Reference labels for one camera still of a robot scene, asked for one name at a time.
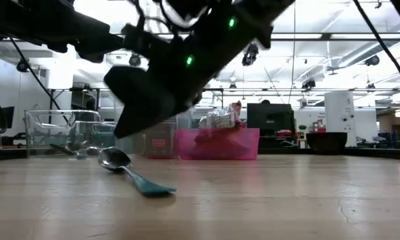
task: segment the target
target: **pink plastic container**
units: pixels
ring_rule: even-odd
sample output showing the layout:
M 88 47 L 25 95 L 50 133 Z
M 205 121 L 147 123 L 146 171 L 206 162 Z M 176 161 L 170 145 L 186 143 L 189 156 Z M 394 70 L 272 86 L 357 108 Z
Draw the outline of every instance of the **pink plastic container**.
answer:
M 180 129 L 177 150 L 182 159 L 256 160 L 259 129 Z

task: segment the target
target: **black monitor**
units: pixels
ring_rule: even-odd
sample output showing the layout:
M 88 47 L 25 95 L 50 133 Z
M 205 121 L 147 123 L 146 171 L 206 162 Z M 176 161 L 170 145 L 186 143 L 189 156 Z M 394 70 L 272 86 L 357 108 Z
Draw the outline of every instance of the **black monitor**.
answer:
M 261 130 L 294 131 L 294 116 L 290 104 L 248 103 L 247 127 Z
M 2 111 L 6 116 L 7 128 L 11 129 L 12 123 L 13 123 L 13 113 L 15 112 L 15 107 L 4 107 L 4 108 L 2 108 Z

